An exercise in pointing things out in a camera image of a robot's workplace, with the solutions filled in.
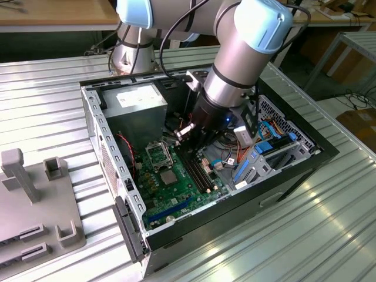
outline metal table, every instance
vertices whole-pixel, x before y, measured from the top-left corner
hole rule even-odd
[[[318,64],[312,70],[308,81],[304,85],[304,91],[307,91],[309,87],[312,85],[315,78],[320,73],[320,70],[324,67],[325,63],[329,60],[331,54],[336,50],[338,45],[343,42],[349,48],[346,49],[346,52],[343,52],[342,55],[338,58],[335,65],[332,68],[337,68],[345,57],[350,52],[351,48],[358,51],[363,56],[367,57],[374,63],[376,63],[376,31],[366,31],[366,32],[340,32],[334,38],[333,42],[329,46],[329,48],[324,53],[323,57],[320,59]],[[376,80],[376,74],[370,77],[360,89],[360,93],[364,93],[365,90]]]
[[[166,52],[168,68],[210,63],[216,47]],[[107,56],[0,65],[0,150],[25,163],[59,156],[70,177],[85,247],[8,281],[139,281],[88,139],[80,80],[108,76]],[[376,279],[376,155],[269,64],[262,78],[340,154],[285,201],[223,234],[146,281]]]

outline ventilation slot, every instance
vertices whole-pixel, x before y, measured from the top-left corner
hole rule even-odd
[[[253,168],[251,168],[248,172],[247,172],[247,174],[243,177],[243,181],[244,180],[246,180],[249,176],[250,176],[250,174],[253,172]]]
[[[111,160],[109,158],[108,152],[105,148],[105,146],[102,144],[102,162],[103,162],[103,168],[105,170],[105,173],[107,174],[107,179],[109,180],[109,186],[110,189],[113,192],[113,195],[118,195],[118,180],[116,179],[116,172],[111,164]]]
[[[285,133],[290,133],[293,132],[295,135],[298,137],[298,141],[303,140],[304,144],[311,149],[314,144],[310,142],[307,138],[305,138],[298,130],[293,128],[283,117],[280,116],[280,114],[274,110],[274,108],[262,97],[260,99],[260,114],[259,114],[259,119],[268,119],[268,118],[274,118],[274,120],[277,122],[279,128],[285,132]],[[267,132],[268,130],[266,127],[261,124],[261,131],[262,132]]]

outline desk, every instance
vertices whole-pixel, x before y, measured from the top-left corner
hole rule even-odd
[[[323,68],[329,57],[332,55],[332,53],[335,51],[335,49],[341,42],[345,43],[348,46],[348,49],[351,50],[351,48],[353,48],[369,60],[376,63],[376,32],[340,32],[335,37],[332,44],[329,46],[329,48],[327,49],[323,57],[320,59],[318,64],[316,64],[315,68],[312,70],[307,83],[303,87],[304,91],[308,91],[309,87],[314,82],[314,79],[320,73],[320,70]],[[375,79],[375,76],[370,77],[365,82],[364,86],[360,89],[360,93],[364,93],[367,90],[367,88],[374,82]]]
[[[0,8],[0,32],[114,30],[118,16],[108,0],[20,0],[19,11]]]
[[[358,21],[358,19],[355,19],[355,18],[353,18],[351,20],[350,20],[350,18],[333,20],[333,19],[328,18],[327,16],[323,15],[322,13],[320,13],[316,10],[314,12],[311,12],[311,16],[312,16],[311,23],[309,24],[310,27],[360,26],[360,31],[366,31],[371,26],[371,24],[373,22],[376,22],[376,19],[372,19],[372,18],[364,17],[364,16],[360,17],[359,21]],[[307,20],[306,14],[299,12],[299,11],[296,13],[296,15],[294,17],[293,27],[291,28],[290,32],[288,33],[286,41],[290,40],[292,37],[294,37],[299,32],[299,30],[304,25],[306,20]],[[274,61],[274,65],[276,67],[279,67],[281,65],[281,63],[282,63],[284,57],[286,56],[290,47],[291,47],[291,45],[288,46],[287,48],[285,48],[285,50],[283,50],[276,57],[276,59]],[[342,55],[338,58],[338,60],[335,62],[335,64],[333,64],[332,68],[327,73],[328,76],[331,76],[335,72],[335,70],[339,67],[341,62],[349,54],[350,50],[351,50],[351,48],[347,48],[342,53]]]

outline cable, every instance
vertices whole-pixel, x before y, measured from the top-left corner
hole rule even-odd
[[[184,20],[185,18],[187,18],[190,14],[192,14],[194,11],[196,11],[197,9],[199,9],[200,7],[202,7],[203,5],[205,5],[206,3],[208,3],[210,0],[203,0],[201,1],[200,3],[198,3],[197,5],[195,5],[192,9],[189,9],[185,14],[183,14],[172,26],[171,28],[169,29],[169,31],[166,33],[166,36],[163,38],[162,40],[162,44],[160,45],[160,48],[159,48],[159,60],[160,60],[160,67],[162,68],[162,71],[163,73],[170,79],[174,79],[174,80],[182,80],[182,81],[187,81],[187,78],[178,78],[176,76],[173,76],[171,75],[167,69],[165,68],[164,66],[164,63],[163,63],[163,50],[165,48],[165,44],[167,42],[167,40],[169,39],[171,33],[174,31],[174,29],[177,28],[178,25],[180,25]]]
[[[280,52],[285,50],[286,47],[288,47],[291,43],[293,43],[305,31],[305,29],[308,27],[308,25],[311,22],[311,13],[307,9],[305,9],[301,6],[292,5],[292,4],[283,4],[283,5],[288,7],[288,8],[293,8],[293,9],[297,9],[297,10],[302,11],[303,13],[305,13],[307,15],[308,19],[305,22],[305,24],[301,27],[299,32],[293,38],[291,38],[289,41],[287,41],[283,46],[281,46],[281,48],[276,52],[276,54],[274,54],[274,56],[276,56],[277,54],[279,54]]]
[[[114,35],[115,33],[117,33],[120,29],[120,27],[122,26],[123,22],[120,21],[119,24],[117,25],[117,28],[111,32],[109,35],[107,35],[105,38],[103,38],[101,41],[99,41],[98,43],[95,43],[93,46],[91,46],[90,48],[90,51],[93,51],[95,52],[95,49],[102,43],[104,43],[104,41],[106,41],[107,39],[109,39],[112,35]]]
[[[111,72],[111,57],[112,57],[112,54],[113,54],[113,51],[114,51],[114,50],[115,50],[115,49],[112,49],[110,55],[108,56],[107,66],[108,66],[108,71],[109,71],[109,72]]]
[[[262,122],[258,123],[258,135],[260,135],[260,138],[262,140],[265,140],[265,138],[264,138],[263,133],[261,132],[261,126],[260,125],[264,125],[269,130],[269,132],[271,133],[271,135],[273,137],[276,137],[278,139],[281,138],[281,136],[274,130],[274,128],[272,127],[272,125],[270,125],[265,120],[263,120]]]
[[[375,109],[375,106],[371,103],[370,98],[372,99],[372,102],[375,105],[376,105],[376,100],[374,100],[372,97],[368,97],[368,95],[369,95],[369,92],[366,92],[365,95],[361,95],[361,94],[354,93],[351,89],[346,89],[345,94],[333,95],[332,97],[334,99],[336,99],[337,101],[339,101],[340,103],[342,103],[343,105],[345,105],[345,106],[347,106],[347,107],[349,107],[350,109],[353,109],[353,110],[365,109],[367,107],[371,107],[371,108]],[[351,105],[339,100],[338,97],[345,97],[348,100],[348,102],[351,103]],[[358,104],[354,103],[353,100],[351,100],[351,99],[358,100],[359,102],[363,103],[363,105],[358,105]]]
[[[364,94],[364,96],[367,97],[367,96],[370,94],[370,91],[373,90],[373,89],[375,89],[375,88],[376,88],[376,86],[373,86],[373,87],[369,88],[369,89],[367,90],[367,92]]]
[[[120,46],[122,43],[124,43],[124,40],[125,40],[125,38],[127,37],[129,30],[130,30],[130,25],[127,26],[127,29],[126,29],[125,32],[124,32],[124,35],[123,35],[122,40],[121,40],[119,43],[117,43],[116,45],[114,45],[113,47],[108,48],[107,50],[104,51],[104,52],[107,52],[107,51],[111,50],[111,53],[110,53],[110,55],[108,56],[108,71],[109,71],[109,72],[111,72],[111,57],[112,57],[112,55],[113,55],[113,51],[115,50],[115,47],[118,47],[118,46]]]
[[[135,60],[133,61],[132,68],[130,69],[129,75],[132,75],[132,74],[133,74],[133,71],[135,70],[135,67],[136,67],[137,57],[139,56],[139,52],[140,52],[141,31],[142,31],[142,28],[139,28],[139,37],[138,37],[138,39],[137,39],[136,56],[135,56]]]
[[[128,145],[128,149],[129,149],[129,152],[130,152],[130,155],[132,157],[132,166],[133,166],[133,178],[135,178],[136,176],[136,161],[135,161],[135,156],[133,155],[133,150],[132,150],[132,146],[129,144],[129,142],[127,141],[127,139],[125,139],[125,137],[121,134],[117,134],[121,139],[123,139],[125,141],[125,143],[127,143]]]

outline wooden table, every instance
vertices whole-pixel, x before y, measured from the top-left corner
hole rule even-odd
[[[369,18],[367,16],[362,16],[358,19],[351,19],[350,18],[347,18],[347,19],[336,19],[336,20],[333,20],[333,19],[330,19],[328,18],[327,16],[323,15],[322,13],[318,12],[318,11],[314,11],[314,12],[311,12],[311,23],[309,26],[312,26],[312,27],[327,27],[327,26],[360,26],[360,30],[359,31],[366,31],[372,23],[376,22],[376,19],[372,19],[372,18]],[[293,23],[293,27],[291,28],[290,32],[288,33],[287,35],[287,39],[286,40],[290,40],[290,38],[294,37],[298,32],[299,30],[301,29],[301,27],[304,25],[304,23],[307,21],[307,15],[302,13],[302,12],[299,12],[297,11],[295,17],[294,17],[294,23]],[[279,67],[284,59],[284,57],[286,56],[289,48],[291,47],[288,46],[287,48],[285,48],[285,50],[283,50],[275,59],[274,61],[274,64]],[[341,64],[341,62],[346,58],[346,56],[349,54],[349,52],[351,51],[351,48],[347,48],[343,53],[342,55],[338,58],[338,60],[335,62],[335,64],[333,64],[332,68],[329,70],[329,72],[327,73],[328,76],[331,76],[335,70],[338,68],[338,66]]]
[[[0,32],[114,30],[118,16],[108,0],[19,0],[0,4]],[[13,9],[23,8],[27,13]]]

